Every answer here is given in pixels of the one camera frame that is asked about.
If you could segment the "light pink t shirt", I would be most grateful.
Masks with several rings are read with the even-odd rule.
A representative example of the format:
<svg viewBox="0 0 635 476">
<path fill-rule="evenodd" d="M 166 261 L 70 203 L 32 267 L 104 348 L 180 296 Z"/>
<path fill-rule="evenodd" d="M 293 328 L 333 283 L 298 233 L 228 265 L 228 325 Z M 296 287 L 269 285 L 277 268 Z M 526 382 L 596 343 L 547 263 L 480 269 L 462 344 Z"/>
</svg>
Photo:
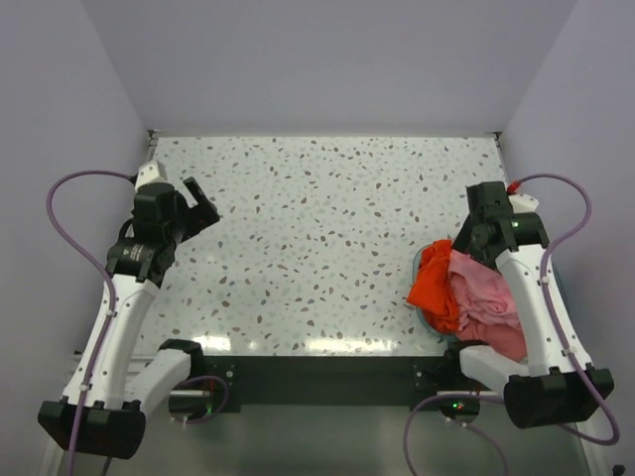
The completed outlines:
<svg viewBox="0 0 635 476">
<path fill-rule="evenodd" d="M 458 331 L 470 320 L 521 329 L 515 301 L 499 273 L 457 251 L 451 252 L 448 273 L 459 308 Z"/>
</svg>

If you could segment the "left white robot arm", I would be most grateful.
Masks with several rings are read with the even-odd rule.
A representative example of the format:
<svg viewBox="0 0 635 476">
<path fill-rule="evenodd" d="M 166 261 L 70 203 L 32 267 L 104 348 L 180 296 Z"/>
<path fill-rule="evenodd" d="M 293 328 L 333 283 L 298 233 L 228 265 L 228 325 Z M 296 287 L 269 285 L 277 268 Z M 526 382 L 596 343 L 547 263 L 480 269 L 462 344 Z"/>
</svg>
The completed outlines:
<svg viewBox="0 0 635 476">
<path fill-rule="evenodd" d="M 164 178 L 141 178 L 130 178 L 131 215 L 96 266 L 103 296 L 81 360 L 62 396 L 43 402 L 38 413 L 40 426 L 67 452 L 131 458 L 148 417 L 170 391 L 194 389 L 208 375 L 199 343 L 168 339 L 147 367 L 127 378 L 141 325 L 177 248 L 220 219 L 194 178 L 184 180 L 185 191 Z"/>
</svg>

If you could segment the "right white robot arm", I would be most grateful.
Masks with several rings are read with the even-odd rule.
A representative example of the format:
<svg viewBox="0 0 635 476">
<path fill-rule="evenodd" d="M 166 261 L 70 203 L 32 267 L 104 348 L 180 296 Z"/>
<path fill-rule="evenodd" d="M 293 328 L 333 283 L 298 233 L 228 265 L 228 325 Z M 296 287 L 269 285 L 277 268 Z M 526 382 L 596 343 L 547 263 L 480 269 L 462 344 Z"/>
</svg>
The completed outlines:
<svg viewBox="0 0 635 476">
<path fill-rule="evenodd" d="M 468 215 L 454 242 L 458 251 L 505 281 L 515 301 L 527 361 L 517 363 L 478 341 L 453 344 L 442 365 L 456 390 L 473 381 L 503 400 L 519 428 L 590 419 L 614 389 L 579 342 L 552 266 L 552 243 L 531 196 L 511 193 L 502 181 L 466 191 Z"/>
</svg>

